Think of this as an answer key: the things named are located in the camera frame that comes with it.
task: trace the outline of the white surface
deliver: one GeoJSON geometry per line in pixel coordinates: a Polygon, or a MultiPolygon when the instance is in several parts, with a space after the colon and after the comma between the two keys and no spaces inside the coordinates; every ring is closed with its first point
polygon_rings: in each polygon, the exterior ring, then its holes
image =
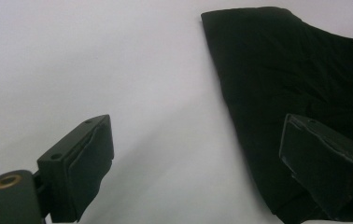
{"type": "Polygon", "coordinates": [[[0,1],[0,174],[35,171],[109,114],[116,158],[80,223],[281,223],[241,160],[200,19],[262,6],[353,37],[352,0],[0,1]]]}

